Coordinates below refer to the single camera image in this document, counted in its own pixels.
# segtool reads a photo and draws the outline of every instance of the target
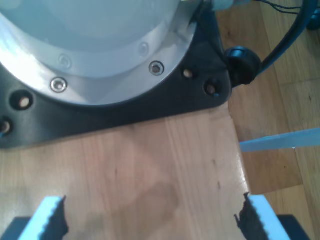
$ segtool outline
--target wood grain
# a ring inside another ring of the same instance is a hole
[[[301,6],[301,0],[273,0],[283,6]],[[274,49],[292,26],[295,15],[282,14],[260,3],[270,47]],[[280,84],[303,82],[320,76],[319,31],[307,31],[274,64]]]
[[[264,195],[277,215],[293,215],[311,240],[316,239],[303,185]]]
[[[67,240],[244,239],[233,215],[248,187],[227,105],[0,151],[0,179],[0,235],[66,195]]]
[[[261,59],[271,52],[258,2],[219,12],[217,19],[226,49],[245,46]],[[274,66],[252,84],[234,89],[229,109],[240,141],[290,131]],[[292,150],[246,152],[243,162],[254,194],[302,184],[297,157]]]
[[[281,86],[291,131],[320,127],[320,77]]]
[[[284,84],[281,91],[291,131],[320,127],[320,78]],[[320,147],[303,147],[295,151],[314,231],[320,236]]]
[[[306,199],[310,209],[316,239],[320,240],[320,147],[297,148]]]
[[[294,149],[242,154],[252,194],[269,193],[303,183]]]

